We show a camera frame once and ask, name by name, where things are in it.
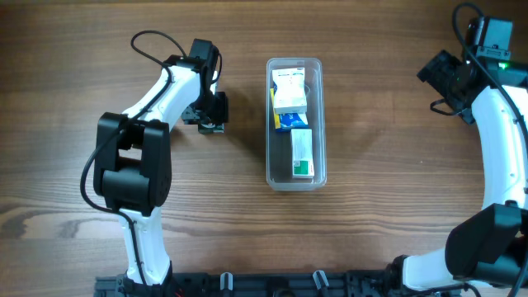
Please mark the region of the green square box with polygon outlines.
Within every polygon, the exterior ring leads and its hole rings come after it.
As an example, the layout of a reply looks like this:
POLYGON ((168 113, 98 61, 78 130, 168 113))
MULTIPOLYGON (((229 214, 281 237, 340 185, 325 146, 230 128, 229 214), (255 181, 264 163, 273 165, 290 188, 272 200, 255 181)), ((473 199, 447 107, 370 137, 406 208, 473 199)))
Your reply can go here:
POLYGON ((200 134, 223 134, 224 124, 198 124, 198 132, 200 134))

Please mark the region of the blue yellow VapoDrops box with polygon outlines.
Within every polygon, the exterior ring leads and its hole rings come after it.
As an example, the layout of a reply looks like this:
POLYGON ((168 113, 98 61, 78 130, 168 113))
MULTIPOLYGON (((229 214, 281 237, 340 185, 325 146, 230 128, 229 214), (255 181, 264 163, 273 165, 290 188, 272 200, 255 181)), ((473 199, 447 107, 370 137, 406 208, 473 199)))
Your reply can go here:
POLYGON ((280 90, 273 87, 270 90, 272 114, 277 132, 286 132, 291 129, 308 128, 307 98, 302 90, 280 90))

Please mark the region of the white blue medicine box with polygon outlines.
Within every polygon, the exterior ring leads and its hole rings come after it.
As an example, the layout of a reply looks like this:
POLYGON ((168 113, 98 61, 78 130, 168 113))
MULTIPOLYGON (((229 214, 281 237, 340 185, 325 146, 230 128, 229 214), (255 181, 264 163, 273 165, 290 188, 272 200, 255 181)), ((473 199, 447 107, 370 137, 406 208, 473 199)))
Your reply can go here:
POLYGON ((304 90, 304 68, 274 69, 271 73, 274 83, 275 113, 305 113, 308 104, 304 90))

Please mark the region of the white green medicine box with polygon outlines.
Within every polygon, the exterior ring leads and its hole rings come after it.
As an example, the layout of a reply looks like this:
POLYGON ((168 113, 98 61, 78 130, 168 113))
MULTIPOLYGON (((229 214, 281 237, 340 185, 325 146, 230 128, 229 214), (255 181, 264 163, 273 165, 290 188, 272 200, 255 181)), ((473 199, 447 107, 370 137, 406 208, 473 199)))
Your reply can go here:
POLYGON ((292 129, 292 177, 311 179, 314 177, 314 154, 311 129, 292 129))

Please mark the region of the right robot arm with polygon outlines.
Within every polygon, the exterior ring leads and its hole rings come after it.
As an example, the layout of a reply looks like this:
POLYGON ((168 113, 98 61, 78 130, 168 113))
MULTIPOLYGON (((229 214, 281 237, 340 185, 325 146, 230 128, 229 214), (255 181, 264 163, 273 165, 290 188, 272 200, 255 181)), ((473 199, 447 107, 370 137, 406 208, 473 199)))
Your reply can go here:
POLYGON ((527 67, 512 62, 513 24, 479 14, 469 23, 462 57, 442 50, 417 77, 428 83, 440 105, 477 125, 482 148, 482 209, 455 227, 445 246, 401 257, 404 289, 429 293, 470 283, 527 286, 527 67))

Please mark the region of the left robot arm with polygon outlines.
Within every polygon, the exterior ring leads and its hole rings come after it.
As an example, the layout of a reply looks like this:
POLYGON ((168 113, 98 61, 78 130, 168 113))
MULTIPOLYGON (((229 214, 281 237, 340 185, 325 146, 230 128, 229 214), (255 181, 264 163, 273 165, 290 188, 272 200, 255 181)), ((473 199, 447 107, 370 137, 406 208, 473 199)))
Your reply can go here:
POLYGON ((228 98, 216 89, 221 53, 211 41, 195 39, 189 52, 159 66, 159 79, 137 103, 101 116, 87 162, 103 210, 116 214, 125 230, 125 283, 140 294, 166 287, 172 274, 161 225, 172 183, 172 129, 181 120, 202 134, 221 133, 229 120, 228 98))

